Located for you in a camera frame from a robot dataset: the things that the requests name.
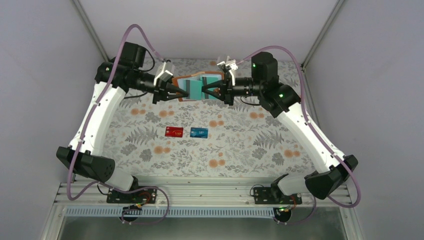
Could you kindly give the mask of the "brown leather card holder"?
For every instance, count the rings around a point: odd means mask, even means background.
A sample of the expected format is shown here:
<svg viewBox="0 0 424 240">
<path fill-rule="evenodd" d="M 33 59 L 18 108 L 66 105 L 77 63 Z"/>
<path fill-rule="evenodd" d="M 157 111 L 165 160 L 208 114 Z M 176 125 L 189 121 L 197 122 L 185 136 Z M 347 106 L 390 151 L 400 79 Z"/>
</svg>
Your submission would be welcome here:
<svg viewBox="0 0 424 240">
<path fill-rule="evenodd" d="M 218 71 L 201 71 L 190 75 L 178 76 L 172 79 L 175 86 L 188 92 L 188 97 L 178 99 L 179 102 L 202 100 L 202 86 L 208 82 L 223 80 L 224 74 Z"/>
</svg>

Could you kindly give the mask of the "red VIP credit card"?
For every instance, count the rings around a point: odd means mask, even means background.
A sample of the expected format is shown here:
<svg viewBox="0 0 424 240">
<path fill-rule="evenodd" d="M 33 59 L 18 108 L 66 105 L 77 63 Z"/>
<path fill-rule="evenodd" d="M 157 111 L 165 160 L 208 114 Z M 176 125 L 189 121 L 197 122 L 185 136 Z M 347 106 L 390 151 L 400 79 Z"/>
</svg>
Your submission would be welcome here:
<svg viewBox="0 0 424 240">
<path fill-rule="evenodd" d="M 184 135 L 183 127 L 167 126 L 165 128 L 165 137 L 182 138 Z"/>
</svg>

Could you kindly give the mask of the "blue credit card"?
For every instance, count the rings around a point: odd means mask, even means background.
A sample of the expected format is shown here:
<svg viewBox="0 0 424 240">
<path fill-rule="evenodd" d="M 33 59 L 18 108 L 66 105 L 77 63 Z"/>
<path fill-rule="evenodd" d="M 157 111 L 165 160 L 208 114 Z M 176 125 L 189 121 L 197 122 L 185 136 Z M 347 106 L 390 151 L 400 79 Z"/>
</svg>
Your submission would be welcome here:
<svg viewBox="0 0 424 240">
<path fill-rule="evenodd" d="M 209 130 L 207 128 L 192 127 L 190 129 L 190 137 L 191 138 L 207 139 L 208 136 L 209 136 Z"/>
</svg>

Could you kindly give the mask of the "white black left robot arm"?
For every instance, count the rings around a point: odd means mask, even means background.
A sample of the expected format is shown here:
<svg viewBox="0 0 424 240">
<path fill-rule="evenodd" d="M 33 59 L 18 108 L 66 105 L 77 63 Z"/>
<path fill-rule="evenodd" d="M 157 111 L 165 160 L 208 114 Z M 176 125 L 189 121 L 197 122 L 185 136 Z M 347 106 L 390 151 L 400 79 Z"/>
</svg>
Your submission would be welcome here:
<svg viewBox="0 0 424 240">
<path fill-rule="evenodd" d="M 141 70 L 147 52 L 143 46 L 125 42 L 120 56 L 97 68 L 84 119 L 68 146 L 60 146 L 56 152 L 70 177 L 80 175 L 124 192 L 135 189 L 136 178 L 103 155 L 107 130 L 118 106 L 129 90 L 152 94 L 154 104 L 188 96 L 172 83 L 175 67 L 170 60 L 163 61 L 156 74 Z"/>
</svg>

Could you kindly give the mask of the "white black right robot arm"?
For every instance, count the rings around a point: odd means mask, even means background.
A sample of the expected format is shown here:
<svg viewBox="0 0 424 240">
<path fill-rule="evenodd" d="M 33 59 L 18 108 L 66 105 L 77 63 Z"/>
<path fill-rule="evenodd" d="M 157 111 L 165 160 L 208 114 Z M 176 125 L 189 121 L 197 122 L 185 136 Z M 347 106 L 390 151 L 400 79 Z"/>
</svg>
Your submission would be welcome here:
<svg viewBox="0 0 424 240">
<path fill-rule="evenodd" d="M 339 150 L 310 118 L 301 97 L 289 85 L 280 82 L 278 61 L 261 51 L 251 58 L 251 76 L 236 77 L 235 60 L 219 63 L 223 79 L 205 84 L 202 92 L 225 104 L 235 97 L 257 97 L 262 108 L 281 122 L 298 140 L 313 162 L 315 171 L 305 177 L 284 175 L 277 186 L 286 196 L 310 192 L 324 200 L 345 183 L 358 165 L 354 155 Z"/>
</svg>

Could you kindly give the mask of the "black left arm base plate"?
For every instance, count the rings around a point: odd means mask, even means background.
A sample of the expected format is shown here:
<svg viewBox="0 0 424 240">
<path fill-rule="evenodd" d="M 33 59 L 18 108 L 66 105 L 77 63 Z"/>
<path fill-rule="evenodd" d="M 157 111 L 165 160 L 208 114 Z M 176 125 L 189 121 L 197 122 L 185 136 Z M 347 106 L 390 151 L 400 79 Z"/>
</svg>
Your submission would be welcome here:
<svg viewBox="0 0 424 240">
<path fill-rule="evenodd" d="M 156 189 L 145 189 L 135 193 L 122 193 L 110 190 L 107 194 L 108 204 L 154 204 L 157 197 Z"/>
</svg>

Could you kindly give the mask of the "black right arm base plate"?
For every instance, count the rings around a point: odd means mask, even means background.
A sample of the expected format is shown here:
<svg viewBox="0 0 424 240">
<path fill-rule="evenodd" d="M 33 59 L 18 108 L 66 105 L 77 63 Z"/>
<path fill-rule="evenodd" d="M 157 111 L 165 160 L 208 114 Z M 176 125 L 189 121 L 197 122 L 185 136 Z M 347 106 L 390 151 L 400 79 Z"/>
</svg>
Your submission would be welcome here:
<svg viewBox="0 0 424 240">
<path fill-rule="evenodd" d="M 300 205 L 302 196 L 298 194 L 284 195 L 279 188 L 255 186 L 250 190 L 256 205 Z"/>
</svg>

